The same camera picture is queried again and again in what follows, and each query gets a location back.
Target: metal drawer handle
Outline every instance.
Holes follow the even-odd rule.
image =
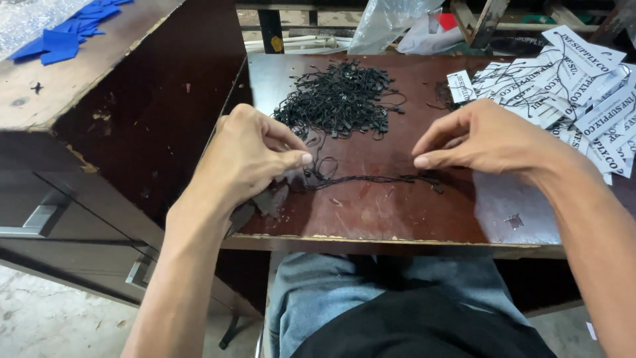
[[[126,277],[126,283],[145,291],[148,288],[148,284],[144,282],[144,277],[150,268],[150,262],[150,257],[139,255],[132,265],[128,277]]]
[[[61,206],[38,205],[22,227],[0,226],[0,237],[46,239],[64,213]]]

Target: blue jeans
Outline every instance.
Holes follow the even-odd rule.
[[[400,274],[405,280],[434,282],[449,299],[529,326],[513,305],[493,260],[413,257]],[[385,285],[360,275],[347,255],[289,254],[276,273],[268,306],[273,358],[288,358],[305,339],[339,316],[371,301]]]

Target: wooden table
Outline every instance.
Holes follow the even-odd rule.
[[[326,69],[344,55],[249,55],[249,79],[255,107],[271,114],[294,80]],[[431,123],[447,114],[426,105],[436,100],[435,84],[461,69],[483,68],[503,57],[349,56],[361,66],[379,67],[396,78],[393,87],[408,101],[405,114],[389,113],[389,132],[375,141],[371,133],[350,139],[327,138],[320,155],[338,160],[336,177],[415,174],[411,149]],[[316,133],[310,134],[308,140]],[[317,147],[310,148],[315,153]],[[288,174],[288,180],[301,173]],[[224,248],[329,252],[334,254],[494,255],[500,258],[564,258],[565,254],[547,199],[535,187],[507,175],[470,169],[436,171],[444,193],[418,183],[351,181],[312,193],[290,192],[279,217],[255,215],[228,238]],[[633,181],[614,176],[613,191],[636,212]],[[518,221],[507,220],[518,215]]]

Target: hand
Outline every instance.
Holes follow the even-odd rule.
[[[312,162],[303,141],[286,125],[247,104],[219,118],[216,133],[192,181],[168,213],[168,222],[224,217],[265,190],[285,170]]]
[[[536,172],[575,164],[599,176],[577,150],[489,99],[479,99],[436,120],[412,154],[420,169],[464,166],[530,175],[532,181]]]

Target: left hand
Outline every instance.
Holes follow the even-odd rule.
[[[201,204],[210,202],[229,215],[265,190],[276,176],[311,162],[303,141],[286,125],[239,104],[230,115],[219,118],[192,181],[174,206],[180,201],[199,202],[197,211],[207,211],[214,208],[201,208]]]

